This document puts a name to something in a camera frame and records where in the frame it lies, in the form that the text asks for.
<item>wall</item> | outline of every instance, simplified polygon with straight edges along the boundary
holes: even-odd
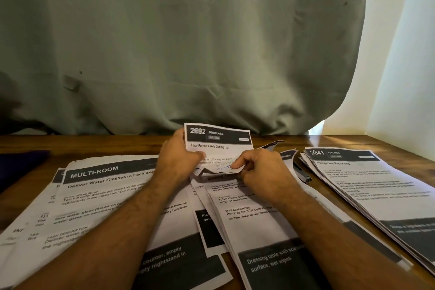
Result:
[[[342,105],[325,121],[323,134],[365,132],[404,3],[367,0],[355,75]]]
[[[406,0],[367,134],[435,161],[435,0]]]

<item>purple cloth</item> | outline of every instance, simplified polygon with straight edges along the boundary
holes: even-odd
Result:
[[[49,155],[49,150],[0,154],[0,193],[40,165]]]

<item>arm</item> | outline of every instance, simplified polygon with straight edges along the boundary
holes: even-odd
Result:
[[[427,289],[304,192],[277,152],[248,150],[231,167],[244,164],[244,183],[283,214],[334,289]]]
[[[16,289],[130,289],[166,202],[205,157],[186,151],[183,133],[163,144],[140,191]]]

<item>curtain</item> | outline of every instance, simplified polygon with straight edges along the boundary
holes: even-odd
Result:
[[[300,134],[350,86],[365,0],[1,0],[0,117]]]

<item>brown wooden desk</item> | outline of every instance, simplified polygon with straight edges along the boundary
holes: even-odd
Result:
[[[5,229],[51,181],[58,167],[66,167],[69,162],[87,157],[104,155],[158,154],[163,136],[104,135],[104,136],[54,136],[54,135],[8,135],[0,136],[0,153],[25,152],[29,150],[51,150],[51,157],[41,166],[25,175],[0,195],[0,230]],[[296,148],[303,151],[309,146],[334,146],[350,149],[371,149],[391,166],[410,174],[435,187],[435,162],[401,150],[366,135],[312,135],[312,136],[265,136],[253,137],[255,147],[274,140],[286,140],[278,151]],[[435,287],[435,278],[415,259],[400,249],[366,218],[345,203],[314,174],[310,185],[326,196],[336,206],[371,232],[390,244],[399,253],[414,263],[411,272]],[[234,277],[222,289],[243,289],[242,279],[229,254],[224,259]]]

